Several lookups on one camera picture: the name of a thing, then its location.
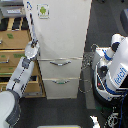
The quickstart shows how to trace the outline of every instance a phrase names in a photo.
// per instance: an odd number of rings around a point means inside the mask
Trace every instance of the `white cabinet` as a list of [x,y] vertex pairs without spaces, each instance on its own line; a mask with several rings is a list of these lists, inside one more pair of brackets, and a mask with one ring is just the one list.
[[[84,53],[91,1],[23,0],[30,31],[32,32],[30,21],[30,13],[32,13],[36,36],[40,44],[38,61],[47,98],[74,98],[73,95],[70,96],[70,93],[74,92],[72,92],[74,88],[78,92],[78,78],[82,66],[81,57],[83,57]],[[66,97],[62,95],[63,86],[58,87],[53,85],[55,83],[46,81],[68,78],[77,78],[74,80],[77,82],[70,82],[73,84],[70,88],[65,86],[65,90],[70,89],[70,91],[67,91]],[[62,89],[61,91],[59,90],[62,93],[54,95],[58,92],[58,89]]]

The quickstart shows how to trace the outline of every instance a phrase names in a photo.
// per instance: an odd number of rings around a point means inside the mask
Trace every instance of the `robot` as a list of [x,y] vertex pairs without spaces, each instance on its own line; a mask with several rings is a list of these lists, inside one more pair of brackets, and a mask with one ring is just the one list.
[[6,86],[6,91],[0,93],[0,128],[11,128],[17,123],[20,117],[20,106],[18,102],[23,96],[31,77],[34,68],[33,61],[39,54],[40,47],[36,39],[31,13],[30,18],[33,38],[25,48],[26,57],[21,57],[17,68]]
[[112,36],[111,47],[96,48],[94,70],[95,96],[102,103],[114,106],[128,91],[128,37]]

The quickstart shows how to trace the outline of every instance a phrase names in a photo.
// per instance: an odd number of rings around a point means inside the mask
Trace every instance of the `sticker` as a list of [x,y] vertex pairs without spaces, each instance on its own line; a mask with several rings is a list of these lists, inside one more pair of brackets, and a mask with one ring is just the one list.
[[6,56],[5,55],[1,55],[1,58],[6,58]]
[[47,4],[38,4],[37,5],[38,16],[41,19],[49,18],[49,6]]
[[21,57],[25,57],[25,54],[13,54],[14,58],[21,58]]
[[9,39],[13,39],[13,35],[12,34],[7,34]]
[[9,70],[12,70],[13,68],[8,68]]

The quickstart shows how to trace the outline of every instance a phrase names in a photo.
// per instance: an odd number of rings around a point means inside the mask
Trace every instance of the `white panel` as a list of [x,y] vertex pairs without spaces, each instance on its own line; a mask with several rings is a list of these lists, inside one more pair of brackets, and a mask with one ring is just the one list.
[[44,80],[47,99],[77,98],[78,79],[71,79],[65,84],[57,84],[54,80]]
[[[82,66],[82,59],[79,60],[55,60],[55,61],[38,61],[42,78],[76,78],[80,77]],[[58,66],[50,62],[63,64],[70,62],[63,66]]]
[[[32,12],[40,43],[39,59],[83,56],[92,0],[23,0],[30,25]],[[27,2],[32,10],[28,11]],[[49,6],[49,18],[40,19],[37,4]]]

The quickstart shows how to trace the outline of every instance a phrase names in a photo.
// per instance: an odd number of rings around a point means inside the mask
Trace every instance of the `floor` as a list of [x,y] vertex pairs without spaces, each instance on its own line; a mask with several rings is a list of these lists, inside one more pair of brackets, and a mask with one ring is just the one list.
[[[93,97],[91,75],[88,59],[92,59],[91,46],[111,45],[111,37],[115,33],[126,36],[121,22],[120,13],[128,7],[128,1],[92,0],[91,16],[85,45],[83,69],[81,71],[80,89],[77,99],[47,100],[46,98],[21,99],[21,118],[14,128],[36,128],[45,125],[79,125],[82,128],[92,128],[90,116],[97,116],[103,128],[106,119],[101,115],[101,105]],[[111,110],[105,108],[105,115]]]

